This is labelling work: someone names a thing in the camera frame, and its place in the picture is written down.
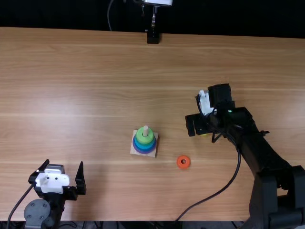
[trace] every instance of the white robot part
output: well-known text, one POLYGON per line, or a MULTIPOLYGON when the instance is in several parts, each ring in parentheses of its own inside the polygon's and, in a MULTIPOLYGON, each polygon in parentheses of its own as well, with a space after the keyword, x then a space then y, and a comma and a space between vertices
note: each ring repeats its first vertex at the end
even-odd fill
POLYGON ((62 194, 62 187, 70 184, 70 178, 66 174, 39 173, 35 182, 36 186, 40 187, 43 193, 55 192, 62 194))
POLYGON ((146 4, 161 5, 161 6, 171 6, 173 0, 144 0, 146 4))
POLYGON ((64 174, 65 169, 61 165, 48 165, 45 170, 45 173, 57 173, 57 174, 64 174))
POLYGON ((201 112, 203 115, 208 115, 213 111, 213 107, 210 107, 210 98, 209 98, 209 92, 201 90, 199 92, 200 101, 199 106, 201 109, 201 112))

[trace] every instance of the black background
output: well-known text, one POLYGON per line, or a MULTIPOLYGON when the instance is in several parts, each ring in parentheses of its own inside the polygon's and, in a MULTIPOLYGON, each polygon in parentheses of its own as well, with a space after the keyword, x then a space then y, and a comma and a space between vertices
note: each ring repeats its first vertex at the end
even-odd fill
MULTIPOLYGON (((109 30, 110 0, 0 0, 0 26, 109 30)), ((152 8, 114 0, 114 31, 144 31, 152 8)), ((173 0, 157 15, 164 33, 305 37, 305 0, 173 0)))

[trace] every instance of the wooden base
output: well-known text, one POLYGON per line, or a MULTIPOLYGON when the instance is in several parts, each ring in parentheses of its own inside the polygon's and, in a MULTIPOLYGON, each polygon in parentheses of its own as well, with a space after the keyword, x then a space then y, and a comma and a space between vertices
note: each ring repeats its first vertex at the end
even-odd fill
MULTIPOLYGON (((135 134, 137 133, 137 131, 138 131, 138 130, 133 130, 132 140, 133 140, 133 137, 135 136, 135 134)), ((154 134, 154 137, 156 138, 157 146, 158 146, 158 133, 154 132, 153 134, 154 134)), ((130 149, 130 154, 141 155, 141 156, 156 157, 157 146, 156 146, 156 148, 155 148, 153 151, 151 151, 150 153, 148 153, 148 154, 141 154, 141 153, 139 153, 138 151, 135 150, 135 148, 133 147, 133 144, 132 144, 131 149, 130 149)))

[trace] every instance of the purple ring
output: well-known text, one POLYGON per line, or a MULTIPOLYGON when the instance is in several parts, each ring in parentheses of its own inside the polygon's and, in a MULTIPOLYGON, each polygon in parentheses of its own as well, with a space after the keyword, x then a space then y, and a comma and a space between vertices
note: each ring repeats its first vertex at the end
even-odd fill
POLYGON ((136 143, 135 143, 135 141, 134 141, 134 138, 135 138, 135 137, 133 137, 133 140, 132 140, 133 148, 134 148, 137 152, 139 152, 140 154, 148 154, 148 153, 152 152, 152 151, 156 148, 156 146, 157 146, 157 140, 155 140, 155 142, 154 142, 154 144, 152 145, 151 149, 149 149, 149 150, 142 150, 142 149, 140 149, 140 148, 136 145, 136 143))

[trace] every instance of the wood grain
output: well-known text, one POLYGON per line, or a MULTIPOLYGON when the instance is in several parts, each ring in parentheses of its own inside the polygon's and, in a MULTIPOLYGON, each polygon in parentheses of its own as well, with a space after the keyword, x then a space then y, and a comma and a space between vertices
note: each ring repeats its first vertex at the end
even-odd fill
MULTIPOLYGON (((0 28, 0 220, 46 158, 71 177, 84 161, 87 195, 67 201, 62 220, 176 219, 236 167, 228 141, 185 128, 194 96, 217 83, 231 85, 280 156, 305 166, 304 74, 301 39, 164 34, 148 45, 144 33, 0 28), (159 133, 156 158, 129 154, 143 125, 159 133), (185 171, 182 154, 192 161, 185 171)), ((252 186, 243 161, 224 193, 183 220, 244 220, 252 186)))

